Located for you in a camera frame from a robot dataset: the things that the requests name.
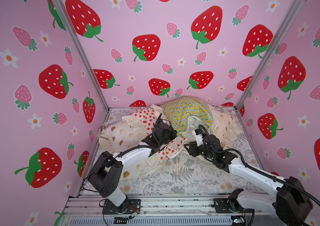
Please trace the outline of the red strawberry print ruffled pillowcase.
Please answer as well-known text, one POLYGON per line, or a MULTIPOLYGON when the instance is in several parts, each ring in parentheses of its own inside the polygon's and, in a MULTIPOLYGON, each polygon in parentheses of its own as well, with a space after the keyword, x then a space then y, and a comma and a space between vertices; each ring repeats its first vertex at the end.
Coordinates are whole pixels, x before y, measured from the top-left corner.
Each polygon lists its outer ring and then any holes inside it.
POLYGON ((136 109, 132 114, 123 116, 136 132, 140 141, 118 157, 125 167, 141 160, 154 160, 156 164, 177 157, 189 139, 174 129, 174 123, 165 116, 162 108, 151 105, 136 109))

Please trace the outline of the lemon print pillowcase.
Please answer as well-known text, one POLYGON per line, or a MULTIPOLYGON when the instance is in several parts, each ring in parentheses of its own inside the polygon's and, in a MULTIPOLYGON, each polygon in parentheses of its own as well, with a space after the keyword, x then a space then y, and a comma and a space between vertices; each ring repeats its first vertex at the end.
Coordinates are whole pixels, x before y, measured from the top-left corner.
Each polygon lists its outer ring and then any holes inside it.
POLYGON ((209 105, 194 97, 182 97, 166 102, 162 110, 178 135, 189 139, 194 139, 192 132, 199 125, 210 129, 214 123, 209 105))

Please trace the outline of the cream animal print ruffled pillowcase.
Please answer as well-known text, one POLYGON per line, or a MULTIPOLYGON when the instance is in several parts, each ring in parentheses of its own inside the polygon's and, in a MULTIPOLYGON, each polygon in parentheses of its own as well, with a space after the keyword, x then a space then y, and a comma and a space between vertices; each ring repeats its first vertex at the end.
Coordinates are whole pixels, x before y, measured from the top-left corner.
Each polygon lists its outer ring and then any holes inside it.
POLYGON ((203 125, 210 135, 215 135, 220 140, 223 149, 233 148, 233 141, 242 133, 242 126, 239 124, 233 109, 221 105, 209 105, 209 109, 208 118, 211 120, 210 124, 207 124, 206 118, 201 118, 200 116, 192 115, 188 117, 188 128, 185 133, 183 133, 186 138, 185 144, 187 145, 196 141, 193 131, 196 130, 199 125, 203 125))

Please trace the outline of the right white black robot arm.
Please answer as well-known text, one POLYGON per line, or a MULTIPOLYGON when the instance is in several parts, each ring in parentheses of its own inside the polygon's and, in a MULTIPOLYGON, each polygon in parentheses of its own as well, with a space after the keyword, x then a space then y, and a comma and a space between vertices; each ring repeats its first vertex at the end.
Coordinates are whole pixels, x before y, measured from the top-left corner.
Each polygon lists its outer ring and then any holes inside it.
POLYGON ((261 188, 263 194, 253 194, 243 189, 235 189, 228 197, 227 207, 237 213, 243 209, 261 211, 277 216, 288 226, 301 226, 313 208, 310 198, 305 195, 299 180, 278 177, 247 164, 236 149, 223 150, 214 135, 193 131, 195 141, 184 147, 193 157, 202 156, 217 168, 261 188))

